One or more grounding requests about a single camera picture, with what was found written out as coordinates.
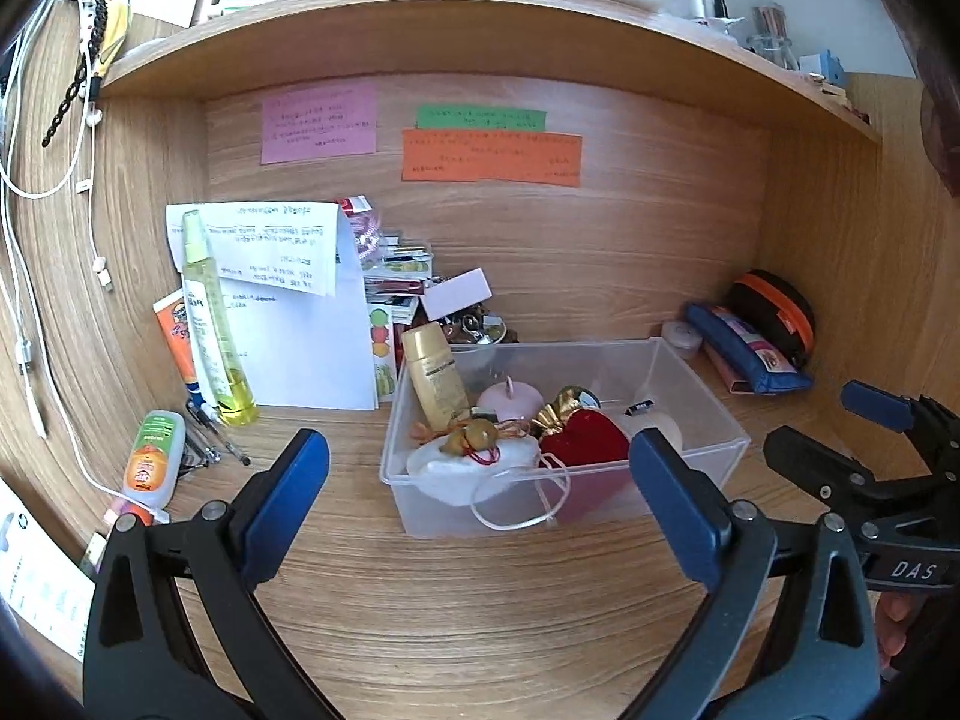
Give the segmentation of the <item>right hand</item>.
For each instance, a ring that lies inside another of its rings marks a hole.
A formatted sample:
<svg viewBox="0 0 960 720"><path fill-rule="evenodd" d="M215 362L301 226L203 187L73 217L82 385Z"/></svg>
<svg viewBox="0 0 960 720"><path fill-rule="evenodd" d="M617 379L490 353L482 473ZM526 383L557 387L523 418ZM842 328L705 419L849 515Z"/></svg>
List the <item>right hand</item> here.
<svg viewBox="0 0 960 720"><path fill-rule="evenodd" d="M875 639L880 668L887 668L907 643L907 630L914 613L914 598L904 593L885 592L875 605Z"/></svg>

